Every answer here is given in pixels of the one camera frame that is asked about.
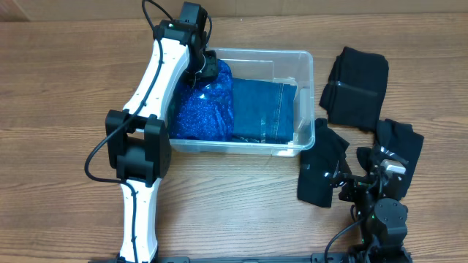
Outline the shiny blue sequin fabric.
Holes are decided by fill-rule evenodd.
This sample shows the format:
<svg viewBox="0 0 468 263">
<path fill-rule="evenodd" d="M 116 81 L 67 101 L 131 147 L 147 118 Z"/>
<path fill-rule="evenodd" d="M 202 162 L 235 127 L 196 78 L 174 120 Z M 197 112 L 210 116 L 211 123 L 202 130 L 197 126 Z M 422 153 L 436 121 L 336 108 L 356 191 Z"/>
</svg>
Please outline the shiny blue sequin fabric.
<svg viewBox="0 0 468 263">
<path fill-rule="evenodd" d="M 223 60 L 218 77 L 195 84 L 179 82 L 168 111 L 169 137 L 178 140 L 229 141 L 233 135 L 233 76 Z"/>
</svg>

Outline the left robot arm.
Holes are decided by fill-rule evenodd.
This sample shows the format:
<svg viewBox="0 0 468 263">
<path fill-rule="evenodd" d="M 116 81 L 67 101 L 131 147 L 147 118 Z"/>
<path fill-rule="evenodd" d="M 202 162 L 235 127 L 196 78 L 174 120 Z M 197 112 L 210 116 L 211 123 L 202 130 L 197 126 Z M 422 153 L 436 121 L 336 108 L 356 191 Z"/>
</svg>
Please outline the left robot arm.
<svg viewBox="0 0 468 263">
<path fill-rule="evenodd" d="M 201 5 L 184 2 L 179 18 L 152 25 L 154 47 L 145 74 L 123 110 L 105 119 L 110 166 L 124 196 L 124 238 L 116 262 L 156 262 L 156 198 L 170 166 L 167 111 L 179 82 L 212 81 L 219 70 L 206 49 L 211 22 Z"/>
</svg>

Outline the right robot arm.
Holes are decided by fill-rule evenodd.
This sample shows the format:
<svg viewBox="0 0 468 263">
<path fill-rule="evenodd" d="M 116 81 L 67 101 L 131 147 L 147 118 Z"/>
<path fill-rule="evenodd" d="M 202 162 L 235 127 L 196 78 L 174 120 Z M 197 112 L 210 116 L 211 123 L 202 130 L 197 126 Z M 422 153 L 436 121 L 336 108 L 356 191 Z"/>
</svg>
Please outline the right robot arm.
<svg viewBox="0 0 468 263">
<path fill-rule="evenodd" d="M 411 262 L 404 247 L 407 236 L 407 206 L 400 203 L 399 189 L 403 186 L 409 162 L 380 146 L 371 150 L 368 170 L 364 176 L 336 173 L 330 185 L 340 187 L 339 199 L 352 203 L 353 223 L 336 234 L 325 247 L 325 262 Z M 361 243 L 348 251 L 331 256 L 331 245 L 343 234 L 359 228 Z"/>
</svg>

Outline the blue denim jeans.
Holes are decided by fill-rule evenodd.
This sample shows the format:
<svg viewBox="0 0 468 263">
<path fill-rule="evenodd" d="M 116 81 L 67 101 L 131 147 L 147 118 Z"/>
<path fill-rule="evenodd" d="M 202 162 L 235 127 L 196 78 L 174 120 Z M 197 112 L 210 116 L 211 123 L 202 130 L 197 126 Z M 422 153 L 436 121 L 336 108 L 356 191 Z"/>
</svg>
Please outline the blue denim jeans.
<svg viewBox="0 0 468 263">
<path fill-rule="evenodd" d="M 233 80 L 232 140 L 286 144 L 293 140 L 296 87 L 259 80 Z"/>
</svg>

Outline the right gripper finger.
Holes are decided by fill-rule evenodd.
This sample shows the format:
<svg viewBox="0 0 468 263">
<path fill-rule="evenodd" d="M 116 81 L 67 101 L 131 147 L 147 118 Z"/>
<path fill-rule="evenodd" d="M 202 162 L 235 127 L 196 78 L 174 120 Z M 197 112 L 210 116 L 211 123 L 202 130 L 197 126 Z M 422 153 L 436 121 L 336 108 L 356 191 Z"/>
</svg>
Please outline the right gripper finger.
<svg viewBox="0 0 468 263">
<path fill-rule="evenodd" d="M 346 161 L 346 155 L 344 153 L 334 153 L 331 161 L 331 186 L 343 186 L 351 174 L 352 172 Z"/>
<path fill-rule="evenodd" d="M 360 166 L 370 173 L 375 166 L 382 162 L 381 152 L 378 148 L 360 148 Z"/>
</svg>

